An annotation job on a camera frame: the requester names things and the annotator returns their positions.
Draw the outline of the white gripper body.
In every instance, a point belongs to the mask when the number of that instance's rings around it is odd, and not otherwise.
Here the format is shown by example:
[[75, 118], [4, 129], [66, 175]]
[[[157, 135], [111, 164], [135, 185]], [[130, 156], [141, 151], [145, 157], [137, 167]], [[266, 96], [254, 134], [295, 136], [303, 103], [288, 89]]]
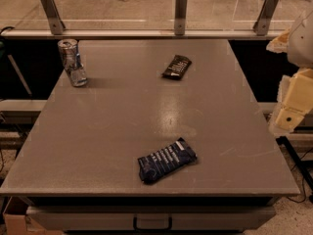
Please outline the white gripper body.
[[287, 28], [279, 36], [272, 39], [266, 46], [266, 50], [273, 53], [286, 53], [289, 42], [290, 29]]

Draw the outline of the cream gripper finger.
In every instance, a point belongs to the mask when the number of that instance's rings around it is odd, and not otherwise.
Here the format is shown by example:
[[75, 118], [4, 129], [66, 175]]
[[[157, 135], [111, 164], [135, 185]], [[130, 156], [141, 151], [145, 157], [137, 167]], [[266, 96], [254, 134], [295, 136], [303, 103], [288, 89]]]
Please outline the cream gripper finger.
[[277, 104], [269, 120], [275, 136], [292, 133], [313, 110], [313, 70], [302, 68], [280, 81]]

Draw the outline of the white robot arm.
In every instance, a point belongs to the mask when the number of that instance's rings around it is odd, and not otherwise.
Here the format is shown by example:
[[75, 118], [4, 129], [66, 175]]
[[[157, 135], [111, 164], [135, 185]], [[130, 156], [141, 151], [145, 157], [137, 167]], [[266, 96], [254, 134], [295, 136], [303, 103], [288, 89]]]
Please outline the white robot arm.
[[304, 11], [266, 49], [286, 53], [288, 61], [298, 67], [293, 76], [282, 76], [269, 120], [273, 134], [291, 133], [313, 109], [313, 11]]

